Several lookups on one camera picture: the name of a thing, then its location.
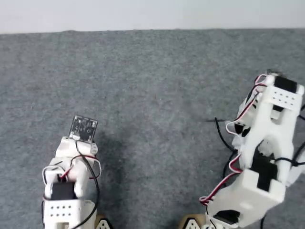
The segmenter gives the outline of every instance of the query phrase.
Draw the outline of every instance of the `circuit board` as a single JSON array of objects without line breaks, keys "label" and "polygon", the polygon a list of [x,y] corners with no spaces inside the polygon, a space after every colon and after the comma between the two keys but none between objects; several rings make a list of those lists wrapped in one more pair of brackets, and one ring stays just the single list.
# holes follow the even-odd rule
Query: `circuit board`
[{"label": "circuit board", "polygon": [[75,115],[70,128],[69,137],[79,137],[81,141],[91,143],[95,134],[97,120]]}]

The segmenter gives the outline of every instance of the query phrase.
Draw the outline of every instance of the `white wall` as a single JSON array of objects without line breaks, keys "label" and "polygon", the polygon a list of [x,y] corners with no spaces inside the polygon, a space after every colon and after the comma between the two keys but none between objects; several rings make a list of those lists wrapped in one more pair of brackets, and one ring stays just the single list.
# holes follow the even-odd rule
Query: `white wall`
[{"label": "white wall", "polygon": [[300,28],[305,0],[0,0],[0,33]]}]

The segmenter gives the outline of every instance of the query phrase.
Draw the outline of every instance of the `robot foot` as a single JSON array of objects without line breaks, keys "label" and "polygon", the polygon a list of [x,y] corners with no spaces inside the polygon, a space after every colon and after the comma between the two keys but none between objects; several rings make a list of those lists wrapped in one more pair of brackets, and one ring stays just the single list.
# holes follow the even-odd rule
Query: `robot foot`
[{"label": "robot foot", "polygon": [[97,214],[95,219],[95,229],[113,229],[113,226],[105,216]]},{"label": "robot foot", "polygon": [[203,225],[205,225],[204,214],[191,214],[182,218],[178,229],[201,229]]}]

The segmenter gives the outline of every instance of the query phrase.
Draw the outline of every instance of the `gray carpet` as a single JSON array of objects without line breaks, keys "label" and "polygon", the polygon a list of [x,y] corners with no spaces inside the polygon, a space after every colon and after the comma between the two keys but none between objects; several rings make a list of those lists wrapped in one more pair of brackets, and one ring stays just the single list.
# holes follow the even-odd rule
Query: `gray carpet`
[{"label": "gray carpet", "polygon": [[[305,84],[304,37],[305,30],[1,35],[0,228],[42,228],[41,170],[74,114],[99,120],[99,212],[116,229],[174,229],[184,214],[203,213],[198,198],[220,181],[230,155],[206,120],[233,119],[267,68]],[[299,121],[296,146],[304,129]],[[265,228],[303,228],[304,187],[303,176]]]}]

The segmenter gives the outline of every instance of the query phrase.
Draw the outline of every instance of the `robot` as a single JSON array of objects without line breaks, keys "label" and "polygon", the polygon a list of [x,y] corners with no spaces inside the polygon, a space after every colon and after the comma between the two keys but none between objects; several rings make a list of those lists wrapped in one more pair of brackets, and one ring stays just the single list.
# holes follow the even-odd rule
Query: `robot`
[{"label": "robot", "polygon": [[[302,85],[281,73],[268,71],[255,79],[237,117],[225,125],[234,135],[233,148],[228,145],[232,156],[236,153],[228,163],[232,173],[200,197],[206,213],[184,217],[179,229],[246,227],[284,201],[286,187],[305,170],[305,143],[294,154],[292,142],[303,94]],[[231,177],[235,181],[222,188]]]},{"label": "robot", "polygon": [[[112,229],[108,219],[97,215],[102,169],[93,141],[97,121],[76,115],[70,133],[61,139],[55,157],[42,171],[45,190],[41,204],[45,229]],[[95,175],[93,165],[99,165]],[[94,180],[96,202],[85,200],[88,181]]]}]

